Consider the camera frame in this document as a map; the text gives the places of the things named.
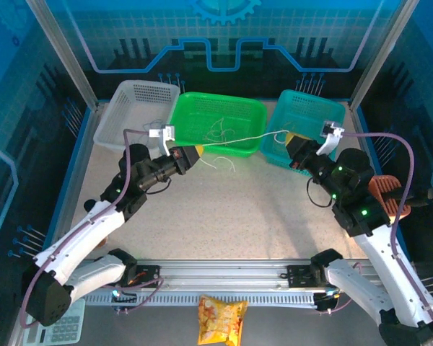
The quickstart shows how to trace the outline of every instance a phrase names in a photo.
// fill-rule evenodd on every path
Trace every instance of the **yellow snack bag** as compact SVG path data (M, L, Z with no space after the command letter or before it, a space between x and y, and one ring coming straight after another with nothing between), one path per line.
M240 346L242 320L248 301L225 303L202 296L199 301L199 338L197 345L224 342L228 346Z

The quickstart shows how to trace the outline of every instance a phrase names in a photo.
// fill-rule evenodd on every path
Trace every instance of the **white table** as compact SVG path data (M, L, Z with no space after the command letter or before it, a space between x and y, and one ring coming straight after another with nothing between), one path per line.
M275 102L264 102L271 115ZM344 127L354 131L346 114ZM343 148L359 148L344 138ZM83 203L99 199L118 172L121 153L93 146L72 225L86 212ZM315 207L306 194L307 177L266 163L258 152L249 158L226 160L205 154L186 175L172 177L170 188L148 196L127 223L113 232L107 244L91 253L99 257L120 247L138 259L307 259L334 248L345 258L365 258L340 228L331 209ZM328 196L317 185L310 194L317 203Z

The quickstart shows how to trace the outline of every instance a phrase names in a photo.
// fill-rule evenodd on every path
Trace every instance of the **calculator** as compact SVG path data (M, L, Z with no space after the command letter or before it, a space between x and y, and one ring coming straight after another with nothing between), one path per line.
M82 335L82 322L85 312L85 300L79 299L73 303L66 313L48 327L40 323L26 329L24 333L24 346L49 346L75 344L80 341ZM27 323L33 321L27 317Z

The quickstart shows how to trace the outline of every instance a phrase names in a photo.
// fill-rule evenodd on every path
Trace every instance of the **plastic basket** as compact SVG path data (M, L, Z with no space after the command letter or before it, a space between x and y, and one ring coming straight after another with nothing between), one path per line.
M95 132L93 141L112 150L123 151L123 130L149 130L167 123L175 108L180 88L157 81L123 81L119 84ZM156 138L128 135L130 143L156 148Z
M316 97L293 90L284 90L279 98L276 109L268 124L267 132L288 130L304 135L322 144L325 138L320 136L324 120L343 123L345 107L337 102ZM285 141L285 133L276 136L280 142ZM287 154L284 144L277 143L274 136L266 136L261 143L261 152L270 164L289 168L292 160ZM330 155L335 158L336 151ZM301 174L309 175L307 171L295 170Z
M187 92L182 94L170 123L175 126L177 145L222 143L262 135L268 111L263 103L241 97ZM249 156L260 147L261 138L221 146L206 151L233 156Z

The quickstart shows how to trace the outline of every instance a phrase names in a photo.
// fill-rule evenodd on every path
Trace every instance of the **white basket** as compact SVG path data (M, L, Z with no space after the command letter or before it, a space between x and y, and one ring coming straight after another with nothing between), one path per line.
M93 141L106 148L123 151L123 130L148 131L160 128L169 120L180 96L180 88L158 81L123 81L119 84ZM157 138L128 134L128 142L142 143L148 148L158 147Z

